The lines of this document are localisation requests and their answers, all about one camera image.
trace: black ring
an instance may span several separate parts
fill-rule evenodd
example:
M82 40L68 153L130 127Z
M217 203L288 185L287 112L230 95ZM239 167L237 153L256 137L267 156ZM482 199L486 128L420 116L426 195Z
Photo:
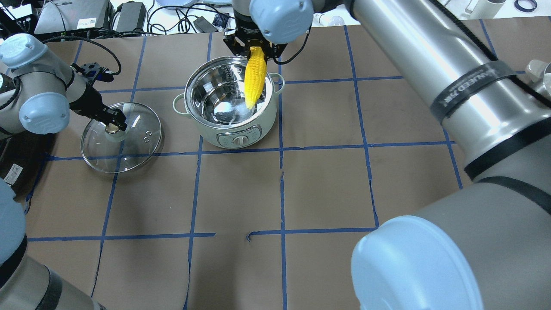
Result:
M518 0L515 0L515 8L517 8L518 10L521 10L523 12L526 12L526 13L534 12L534 10L538 7L538 3L536 2L536 0L526 0L526 1L529 1L533 5L533 8L531 8L531 9L523 8L519 4Z

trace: power adapter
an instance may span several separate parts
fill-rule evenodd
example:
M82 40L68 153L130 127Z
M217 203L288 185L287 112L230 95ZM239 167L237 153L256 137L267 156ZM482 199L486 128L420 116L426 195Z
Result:
M142 2L127 2L122 4L121 14L118 17L117 32L135 31L143 29L145 21L145 6Z

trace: blue cap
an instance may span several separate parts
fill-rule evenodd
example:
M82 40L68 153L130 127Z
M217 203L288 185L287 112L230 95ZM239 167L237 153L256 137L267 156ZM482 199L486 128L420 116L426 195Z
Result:
M25 214L14 197L12 188L0 179L0 265L15 253L25 237Z
M30 34L15 34L0 46L0 60L10 69L17 69L42 57L48 46Z
M362 309L484 308L459 247L417 216L393 218L356 245L352 282Z
M21 106L19 120L30 132L58 133L69 125L69 101L59 93L34 95Z
M252 0L251 18L264 38L275 44L293 42L312 25L312 0Z

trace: pot handle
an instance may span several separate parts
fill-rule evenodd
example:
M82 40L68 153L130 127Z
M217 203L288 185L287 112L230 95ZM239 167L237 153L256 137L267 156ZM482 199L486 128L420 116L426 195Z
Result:
M178 111L178 109L176 108L176 103L177 103L178 101L180 101L181 99L183 99L185 96L186 96L185 93L179 94L178 96L176 96L176 97L174 98L174 100L172 101L172 108L174 109L174 112L176 112L176 113L178 113L178 114L180 114L180 115L183 115L183 116L189 118L189 117L191 117L191 115L190 115L190 113L187 111L186 104L183 105L183 108L186 110L185 113Z
M275 95L279 96L279 94L281 94L283 92L283 89L285 88L285 79L279 73L274 72L274 73L268 73L268 74L270 75L271 78L278 77L281 80L281 83L282 83L281 88L278 91L275 92L276 93Z

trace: yellow corn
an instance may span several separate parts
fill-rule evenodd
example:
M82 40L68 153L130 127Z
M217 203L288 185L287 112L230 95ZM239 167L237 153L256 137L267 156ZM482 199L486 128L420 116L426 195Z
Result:
M251 110L260 98L266 78L266 61L261 47L251 46L251 57L245 68L245 104Z

